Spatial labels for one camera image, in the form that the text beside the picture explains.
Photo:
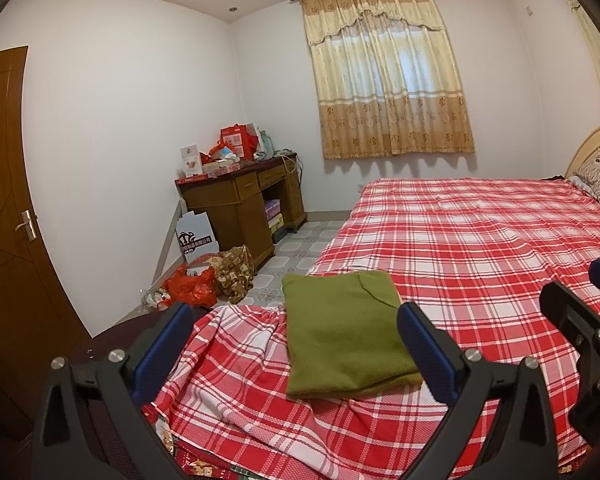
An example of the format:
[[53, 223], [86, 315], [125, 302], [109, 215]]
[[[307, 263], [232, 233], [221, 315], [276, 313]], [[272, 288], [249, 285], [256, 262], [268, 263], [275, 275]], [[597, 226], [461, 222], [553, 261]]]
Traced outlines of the red gift bag on desk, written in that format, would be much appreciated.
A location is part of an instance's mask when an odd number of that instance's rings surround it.
[[257, 153], [259, 138], [253, 124], [236, 124], [223, 128], [220, 131], [220, 140], [227, 144], [230, 149], [240, 158], [253, 160]]

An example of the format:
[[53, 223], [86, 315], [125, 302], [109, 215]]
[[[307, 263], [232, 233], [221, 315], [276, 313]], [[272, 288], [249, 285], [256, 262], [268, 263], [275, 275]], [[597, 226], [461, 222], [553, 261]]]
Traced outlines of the brown floral patterned bag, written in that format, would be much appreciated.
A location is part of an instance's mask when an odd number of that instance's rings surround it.
[[250, 289], [256, 275], [253, 258], [246, 245], [220, 252], [210, 260], [214, 269], [216, 288], [231, 304], [239, 304]]

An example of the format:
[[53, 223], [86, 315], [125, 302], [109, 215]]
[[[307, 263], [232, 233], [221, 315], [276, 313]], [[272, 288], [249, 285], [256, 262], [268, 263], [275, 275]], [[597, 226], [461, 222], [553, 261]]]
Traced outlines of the stacked items in desk shelf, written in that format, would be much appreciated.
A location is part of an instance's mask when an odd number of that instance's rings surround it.
[[287, 232], [282, 214], [282, 205], [280, 204], [280, 200], [267, 200], [264, 206], [272, 241], [274, 244], [277, 244]]

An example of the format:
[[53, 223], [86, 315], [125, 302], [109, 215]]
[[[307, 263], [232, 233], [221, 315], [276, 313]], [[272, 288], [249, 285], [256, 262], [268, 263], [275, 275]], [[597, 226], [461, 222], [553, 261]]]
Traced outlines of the green striped knit sweater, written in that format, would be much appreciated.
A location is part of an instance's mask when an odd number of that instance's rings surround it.
[[419, 386], [422, 375], [396, 328], [401, 298], [385, 271], [282, 281], [294, 399], [364, 399]]

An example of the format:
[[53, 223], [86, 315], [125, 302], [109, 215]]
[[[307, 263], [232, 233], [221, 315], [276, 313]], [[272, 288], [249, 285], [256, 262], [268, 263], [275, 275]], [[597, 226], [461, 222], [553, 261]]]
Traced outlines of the brown wooden desk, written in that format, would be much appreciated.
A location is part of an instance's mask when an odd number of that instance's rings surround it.
[[300, 160], [292, 153], [263, 162], [242, 162], [228, 174], [180, 179], [175, 185], [189, 211], [208, 216], [222, 250], [245, 245], [254, 264], [262, 266], [275, 252], [265, 203], [279, 201], [284, 228], [290, 232], [308, 220], [300, 181]]

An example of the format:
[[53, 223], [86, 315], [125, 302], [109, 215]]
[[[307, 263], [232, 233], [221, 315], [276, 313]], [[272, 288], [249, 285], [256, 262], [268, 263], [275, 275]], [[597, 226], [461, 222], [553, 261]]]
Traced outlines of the beige patterned window curtain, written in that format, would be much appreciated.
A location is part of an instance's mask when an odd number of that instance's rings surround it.
[[475, 151], [434, 0], [300, 0], [327, 159]]

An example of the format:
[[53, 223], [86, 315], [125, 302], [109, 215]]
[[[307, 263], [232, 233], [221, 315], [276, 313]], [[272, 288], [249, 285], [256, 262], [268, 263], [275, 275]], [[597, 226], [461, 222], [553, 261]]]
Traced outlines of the white box on desk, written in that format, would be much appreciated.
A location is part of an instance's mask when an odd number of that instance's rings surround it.
[[186, 178], [203, 174], [201, 156], [196, 144], [187, 145], [181, 148], [181, 158], [183, 162], [183, 172]]

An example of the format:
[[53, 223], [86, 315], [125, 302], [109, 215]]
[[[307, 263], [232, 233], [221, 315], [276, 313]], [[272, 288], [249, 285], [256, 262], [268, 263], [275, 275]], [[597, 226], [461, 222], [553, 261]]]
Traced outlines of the red white plaid bed sheet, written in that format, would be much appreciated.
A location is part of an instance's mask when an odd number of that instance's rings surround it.
[[[547, 382], [558, 462], [583, 460], [568, 422], [577, 352], [541, 314], [560, 281], [600, 315], [588, 266], [600, 259], [600, 203], [565, 180], [381, 179], [312, 266], [315, 275], [387, 272], [400, 297], [489, 360], [534, 356]], [[282, 308], [225, 306], [194, 327], [154, 403], [180, 448], [267, 479], [394, 479], [441, 422], [424, 386], [366, 400], [294, 401]]]

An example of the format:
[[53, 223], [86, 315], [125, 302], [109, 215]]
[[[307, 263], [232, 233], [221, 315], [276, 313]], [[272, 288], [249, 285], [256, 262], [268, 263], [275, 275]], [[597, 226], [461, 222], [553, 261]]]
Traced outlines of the red plastic bag on floor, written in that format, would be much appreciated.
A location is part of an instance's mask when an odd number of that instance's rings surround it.
[[188, 275], [187, 270], [188, 267], [181, 264], [163, 282], [162, 288], [173, 301], [181, 301], [192, 307], [213, 308], [218, 301], [214, 269], [208, 266], [201, 274], [196, 275]]

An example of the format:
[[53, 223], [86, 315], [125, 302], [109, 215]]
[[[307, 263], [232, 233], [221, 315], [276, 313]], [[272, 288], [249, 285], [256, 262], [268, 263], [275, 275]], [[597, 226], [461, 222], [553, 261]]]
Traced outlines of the white printed cardboard box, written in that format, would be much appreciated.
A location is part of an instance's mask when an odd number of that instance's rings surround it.
[[209, 254], [216, 254], [220, 248], [205, 212], [186, 212], [176, 222], [176, 237], [187, 263]]

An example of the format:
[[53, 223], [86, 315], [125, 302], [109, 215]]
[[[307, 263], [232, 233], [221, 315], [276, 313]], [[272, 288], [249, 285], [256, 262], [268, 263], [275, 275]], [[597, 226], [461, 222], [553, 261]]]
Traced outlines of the brown wooden door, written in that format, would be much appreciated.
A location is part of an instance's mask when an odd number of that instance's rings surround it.
[[[25, 47], [0, 51], [0, 436], [32, 431], [50, 361], [91, 341], [47, 253], [24, 164], [21, 102]], [[30, 211], [38, 238], [15, 232]]]

